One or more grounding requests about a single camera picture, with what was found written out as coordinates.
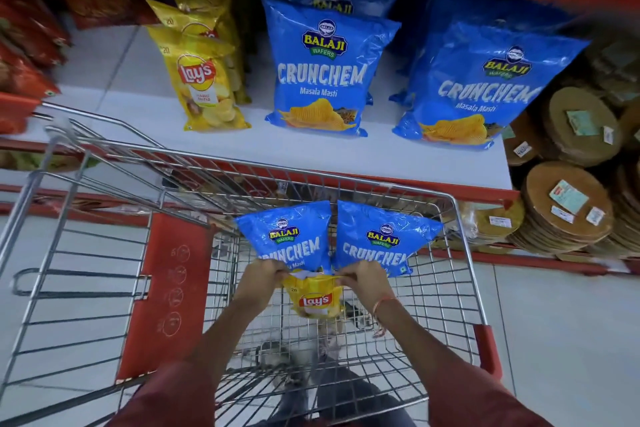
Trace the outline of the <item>person's left hand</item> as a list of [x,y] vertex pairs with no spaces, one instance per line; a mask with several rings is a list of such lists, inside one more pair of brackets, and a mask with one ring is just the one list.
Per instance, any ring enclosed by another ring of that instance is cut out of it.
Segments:
[[275,291],[282,287],[284,279],[263,279],[257,270],[257,259],[249,263],[233,295],[232,304],[257,316],[268,306]]

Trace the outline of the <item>person's right hand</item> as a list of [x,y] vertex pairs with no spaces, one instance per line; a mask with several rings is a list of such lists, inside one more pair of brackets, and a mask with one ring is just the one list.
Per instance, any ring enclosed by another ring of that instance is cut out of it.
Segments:
[[375,303],[385,296],[396,297],[391,285],[389,284],[387,272],[377,261],[359,261],[366,262],[365,269],[365,285],[360,289],[351,289],[357,296],[358,300],[372,314]]

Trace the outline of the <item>small yellow chip packet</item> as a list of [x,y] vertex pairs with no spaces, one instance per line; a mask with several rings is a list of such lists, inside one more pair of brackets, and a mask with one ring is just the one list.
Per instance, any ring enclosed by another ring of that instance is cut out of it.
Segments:
[[321,320],[340,315],[344,287],[333,275],[298,269],[284,277],[282,285],[300,317]]

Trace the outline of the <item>person's right forearm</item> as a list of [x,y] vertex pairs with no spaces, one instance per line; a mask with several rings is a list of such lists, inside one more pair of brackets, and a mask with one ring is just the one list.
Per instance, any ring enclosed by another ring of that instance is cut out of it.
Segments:
[[446,345],[420,326],[405,308],[396,321],[389,332],[416,372],[429,375],[440,363],[450,359],[452,352]]

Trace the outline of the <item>person's left forearm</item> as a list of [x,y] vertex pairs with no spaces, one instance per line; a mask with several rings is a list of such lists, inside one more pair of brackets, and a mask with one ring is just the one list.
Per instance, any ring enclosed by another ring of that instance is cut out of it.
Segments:
[[234,298],[188,355],[188,362],[206,372],[214,390],[217,390],[242,335],[249,324],[264,311],[270,299],[271,296],[267,296],[265,300]]

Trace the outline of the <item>red thread wristband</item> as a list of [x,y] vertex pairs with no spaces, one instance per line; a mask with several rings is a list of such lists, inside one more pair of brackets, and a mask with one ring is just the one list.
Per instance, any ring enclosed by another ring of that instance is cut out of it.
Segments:
[[373,334],[375,339],[384,337],[385,334],[394,327],[397,316],[404,310],[396,297],[385,296],[379,299],[372,310],[372,317],[375,319],[377,329]]

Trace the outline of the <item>red plastic cart seat flap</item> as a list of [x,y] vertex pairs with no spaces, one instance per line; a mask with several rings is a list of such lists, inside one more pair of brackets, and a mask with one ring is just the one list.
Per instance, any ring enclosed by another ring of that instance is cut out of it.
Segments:
[[133,306],[117,382],[180,360],[200,340],[213,239],[209,226],[153,215],[141,269],[150,285]]

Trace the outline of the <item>grey jeans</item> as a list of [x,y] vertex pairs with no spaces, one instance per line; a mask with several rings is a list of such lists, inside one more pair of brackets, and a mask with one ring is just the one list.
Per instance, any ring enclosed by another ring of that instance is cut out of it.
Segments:
[[[347,427],[347,420],[355,420],[359,427],[415,427],[398,400],[327,355],[317,359],[310,376],[317,387],[316,421],[341,421],[335,427]],[[282,388],[279,407],[255,427],[306,427],[311,418],[307,412],[309,389],[302,367],[292,366],[284,379],[276,379],[275,384]]]

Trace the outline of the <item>red and white store shelf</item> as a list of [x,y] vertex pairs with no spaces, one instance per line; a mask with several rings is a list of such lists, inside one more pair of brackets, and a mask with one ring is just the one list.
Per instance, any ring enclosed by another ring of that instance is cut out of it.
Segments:
[[402,86],[397,61],[385,53],[372,81],[373,106],[364,110],[368,136],[305,131],[273,126],[275,65],[269,38],[259,36],[247,77],[252,103],[241,112],[252,128],[200,133],[185,131],[186,114],[172,87],[164,59],[144,27],[139,27],[97,113],[65,109],[64,115],[34,112],[42,124],[40,140],[0,139],[0,145],[36,152],[48,140],[46,117],[74,120],[107,140],[181,151],[198,158],[246,161],[255,167],[359,176],[444,192],[463,201],[510,203],[513,188],[501,140],[490,149],[439,146],[402,139],[392,133],[401,108],[388,97]]

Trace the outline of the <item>maroon shirt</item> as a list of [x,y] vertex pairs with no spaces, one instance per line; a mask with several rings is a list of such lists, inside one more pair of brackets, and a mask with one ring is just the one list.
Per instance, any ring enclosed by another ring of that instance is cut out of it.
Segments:
[[[430,386],[431,427],[554,427],[484,370],[455,357]],[[185,361],[153,375],[106,427],[214,427],[214,388]],[[312,419],[306,427],[326,427]]]

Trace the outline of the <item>stacks of round papad packs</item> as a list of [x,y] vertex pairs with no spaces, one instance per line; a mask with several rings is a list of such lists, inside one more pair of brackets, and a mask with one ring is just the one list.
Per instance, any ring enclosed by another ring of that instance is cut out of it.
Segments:
[[503,133],[510,204],[460,201],[470,246],[640,259],[640,36],[604,30]]

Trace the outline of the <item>pile of red snack packets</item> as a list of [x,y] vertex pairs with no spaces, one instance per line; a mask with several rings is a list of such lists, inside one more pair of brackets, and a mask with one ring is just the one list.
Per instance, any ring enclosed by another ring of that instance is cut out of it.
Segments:
[[36,111],[99,112],[137,31],[80,28],[44,0],[0,0],[0,139],[40,140]]

